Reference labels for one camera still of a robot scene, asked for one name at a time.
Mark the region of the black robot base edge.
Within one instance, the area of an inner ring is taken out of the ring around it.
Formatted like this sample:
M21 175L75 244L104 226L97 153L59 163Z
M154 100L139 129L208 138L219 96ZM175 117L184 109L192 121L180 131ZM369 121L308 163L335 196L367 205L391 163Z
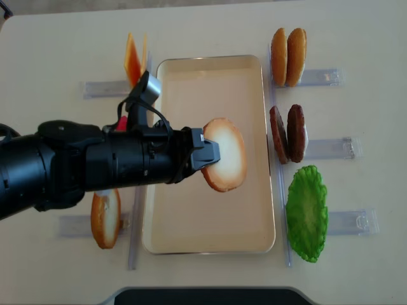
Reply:
M132 288L113 304L312 304L286 288Z

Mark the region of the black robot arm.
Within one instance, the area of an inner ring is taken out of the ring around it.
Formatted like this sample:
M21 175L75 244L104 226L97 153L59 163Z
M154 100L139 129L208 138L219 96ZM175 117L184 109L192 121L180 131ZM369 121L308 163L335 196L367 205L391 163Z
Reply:
M2 133L1 218L28 208L74 207L86 192L177 184L220 160L200 128L163 122L106 132L95 125L47 121L33 135Z

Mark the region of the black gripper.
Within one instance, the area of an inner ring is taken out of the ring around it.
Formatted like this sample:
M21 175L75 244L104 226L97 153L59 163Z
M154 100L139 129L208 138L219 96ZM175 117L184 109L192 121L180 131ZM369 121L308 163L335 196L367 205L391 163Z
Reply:
M204 138L202 128L174 130L169 143L149 157L147 184L177 184L221 159L219 144Z

